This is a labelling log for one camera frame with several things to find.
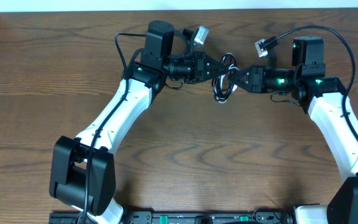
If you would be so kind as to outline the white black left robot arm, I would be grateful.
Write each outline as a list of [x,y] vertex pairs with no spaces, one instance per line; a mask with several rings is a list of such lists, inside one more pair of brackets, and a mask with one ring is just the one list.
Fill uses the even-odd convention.
[[167,81],[197,84],[227,74],[235,61],[215,60],[195,47],[208,30],[176,30],[169,22],[151,21],[145,44],[123,61],[116,94],[99,116],[74,138],[62,136],[53,148],[49,192],[75,207],[73,223],[119,223],[123,208],[114,200],[114,159],[138,116],[167,86]]

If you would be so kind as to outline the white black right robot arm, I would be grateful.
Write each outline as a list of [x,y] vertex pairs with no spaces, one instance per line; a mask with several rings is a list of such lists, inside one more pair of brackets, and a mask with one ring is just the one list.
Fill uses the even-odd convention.
[[322,38],[294,38],[294,70],[275,68],[266,40],[255,46],[268,66],[251,65],[230,74],[229,81],[249,93],[290,93],[322,132],[342,180],[327,205],[295,206],[282,223],[358,223],[358,120],[340,79],[325,75]]

